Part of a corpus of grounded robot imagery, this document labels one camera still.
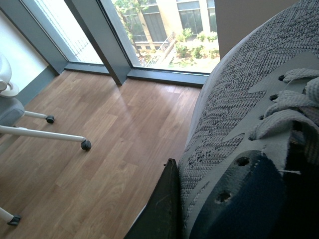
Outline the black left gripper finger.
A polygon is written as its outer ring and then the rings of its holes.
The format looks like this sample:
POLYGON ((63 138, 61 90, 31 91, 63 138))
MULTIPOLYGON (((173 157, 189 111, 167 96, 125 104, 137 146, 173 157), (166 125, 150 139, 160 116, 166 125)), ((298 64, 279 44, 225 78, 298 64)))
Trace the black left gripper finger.
POLYGON ((126 239, 181 238, 180 184, 175 159, 168 159, 145 207, 135 219, 126 239))

